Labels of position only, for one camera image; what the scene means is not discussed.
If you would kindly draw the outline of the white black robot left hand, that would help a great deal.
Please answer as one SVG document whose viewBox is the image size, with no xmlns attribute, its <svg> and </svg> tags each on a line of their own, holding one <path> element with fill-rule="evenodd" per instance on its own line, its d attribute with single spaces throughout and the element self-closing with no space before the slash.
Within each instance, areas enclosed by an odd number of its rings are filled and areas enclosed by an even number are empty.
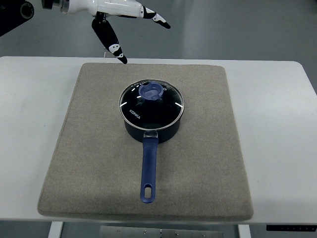
<svg viewBox="0 0 317 238">
<path fill-rule="evenodd" d="M 58 6 L 61 12 L 65 14 L 76 14 L 81 11 L 89 12 L 94 17 L 92 29 L 98 39 L 105 49 L 123 64 L 127 63 L 127 58 L 123 54 L 116 33 L 107 21 L 107 17 L 151 19 L 166 29 L 170 28 L 170 25 L 162 16 L 135 0 L 57 0 L 53 1 L 52 5 Z"/>
</svg>

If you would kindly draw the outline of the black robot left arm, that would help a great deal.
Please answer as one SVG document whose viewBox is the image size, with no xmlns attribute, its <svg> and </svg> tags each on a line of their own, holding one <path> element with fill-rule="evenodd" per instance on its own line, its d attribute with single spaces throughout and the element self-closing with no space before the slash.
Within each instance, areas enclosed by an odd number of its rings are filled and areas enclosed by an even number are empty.
<svg viewBox="0 0 317 238">
<path fill-rule="evenodd" d="M 0 36 L 30 20 L 34 13 L 27 0 L 0 0 Z"/>
</svg>

